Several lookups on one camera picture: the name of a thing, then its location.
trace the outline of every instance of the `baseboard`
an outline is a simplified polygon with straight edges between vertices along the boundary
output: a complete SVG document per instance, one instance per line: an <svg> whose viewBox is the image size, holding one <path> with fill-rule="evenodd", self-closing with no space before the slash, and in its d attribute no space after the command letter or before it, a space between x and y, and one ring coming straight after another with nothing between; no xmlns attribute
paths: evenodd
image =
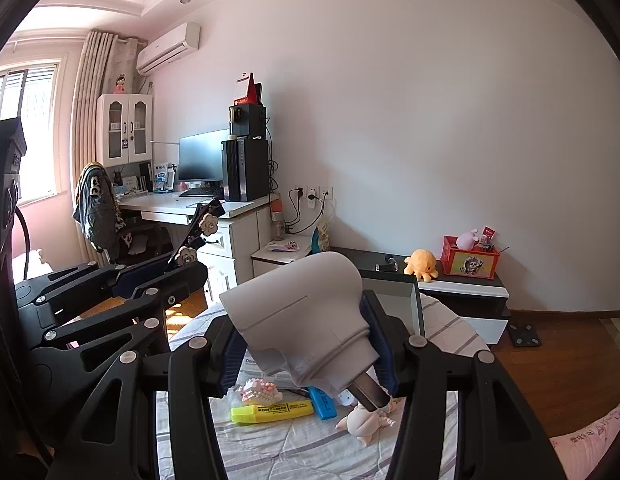
<svg viewBox="0 0 620 480"><path fill-rule="evenodd" d="M561 310L512 310L512 317L542 317L544 319L611 319L620 317L620 310L587 310L587 311L561 311Z"/></svg>

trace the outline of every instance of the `window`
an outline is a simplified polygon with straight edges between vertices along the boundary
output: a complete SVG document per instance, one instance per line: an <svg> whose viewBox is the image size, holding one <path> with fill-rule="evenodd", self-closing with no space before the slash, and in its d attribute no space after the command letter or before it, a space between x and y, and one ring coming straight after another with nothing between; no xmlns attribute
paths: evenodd
<svg viewBox="0 0 620 480"><path fill-rule="evenodd" d="M54 194L52 101L56 64L0 73L0 120L21 117L28 149L21 160L21 200Z"/></svg>

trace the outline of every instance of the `orange octopus plush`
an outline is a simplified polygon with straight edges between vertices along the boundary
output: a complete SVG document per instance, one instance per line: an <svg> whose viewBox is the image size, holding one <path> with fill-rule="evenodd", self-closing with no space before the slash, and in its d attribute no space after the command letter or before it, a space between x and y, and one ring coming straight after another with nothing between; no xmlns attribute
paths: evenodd
<svg viewBox="0 0 620 480"><path fill-rule="evenodd" d="M411 256L405 259L407 264L404 269L404 274L414 274L417 277L417 281L423 280L426 283L430 283L433 278L439 275L437 271L437 259L434 254L425 249L417 249Z"/></svg>

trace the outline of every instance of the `pink fabric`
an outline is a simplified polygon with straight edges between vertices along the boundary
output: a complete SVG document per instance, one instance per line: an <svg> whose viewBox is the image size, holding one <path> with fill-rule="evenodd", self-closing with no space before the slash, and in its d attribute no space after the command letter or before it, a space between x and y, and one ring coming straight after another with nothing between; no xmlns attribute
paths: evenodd
<svg viewBox="0 0 620 480"><path fill-rule="evenodd" d="M550 439L568 480L584 480L620 430L620 404L589 426Z"/></svg>

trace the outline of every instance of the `monitor screen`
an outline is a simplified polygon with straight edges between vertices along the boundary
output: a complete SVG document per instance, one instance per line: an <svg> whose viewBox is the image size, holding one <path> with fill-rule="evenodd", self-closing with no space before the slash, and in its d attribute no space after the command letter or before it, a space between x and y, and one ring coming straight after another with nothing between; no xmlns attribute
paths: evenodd
<svg viewBox="0 0 620 480"><path fill-rule="evenodd" d="M230 130L181 137L179 139L179 180L223 180L221 141Z"/></svg>

